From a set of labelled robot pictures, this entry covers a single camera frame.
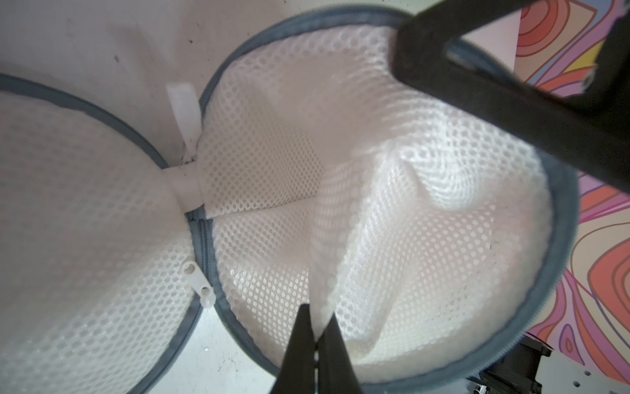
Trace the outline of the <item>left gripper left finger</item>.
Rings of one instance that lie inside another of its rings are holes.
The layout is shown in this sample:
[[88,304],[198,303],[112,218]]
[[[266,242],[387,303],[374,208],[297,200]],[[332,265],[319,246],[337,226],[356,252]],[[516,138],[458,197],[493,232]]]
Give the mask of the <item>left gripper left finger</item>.
[[270,394],[314,394],[315,350],[309,305],[303,304],[298,309],[282,367]]

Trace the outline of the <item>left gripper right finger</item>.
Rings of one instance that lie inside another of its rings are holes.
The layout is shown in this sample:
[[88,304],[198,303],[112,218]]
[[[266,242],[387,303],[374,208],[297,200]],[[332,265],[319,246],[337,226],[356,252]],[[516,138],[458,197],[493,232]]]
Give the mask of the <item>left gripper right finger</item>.
[[336,315],[316,343],[317,393],[319,394],[362,394],[363,389],[357,379]]

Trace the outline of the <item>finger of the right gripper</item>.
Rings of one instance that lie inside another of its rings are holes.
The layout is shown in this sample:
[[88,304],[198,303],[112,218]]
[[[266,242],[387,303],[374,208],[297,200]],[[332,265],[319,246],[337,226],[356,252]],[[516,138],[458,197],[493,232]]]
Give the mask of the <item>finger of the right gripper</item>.
[[628,192],[629,127],[564,128],[562,121],[570,112],[567,99],[471,71],[446,57],[456,39],[528,4],[444,1],[419,13],[398,29],[394,77]]
[[597,55],[583,93],[567,99],[564,128],[629,127],[629,20],[618,19]]

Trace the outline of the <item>white mesh laundry bag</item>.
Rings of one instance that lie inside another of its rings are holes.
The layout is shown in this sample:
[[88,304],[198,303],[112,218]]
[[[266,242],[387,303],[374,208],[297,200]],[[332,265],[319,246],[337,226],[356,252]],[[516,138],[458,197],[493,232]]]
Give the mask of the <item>white mesh laundry bag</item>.
[[579,221],[559,159],[395,79],[408,14],[342,7],[254,36],[202,95],[167,86],[171,166],[120,118],[1,77],[1,390],[146,393],[203,310],[271,374],[338,326],[366,393],[510,351]]

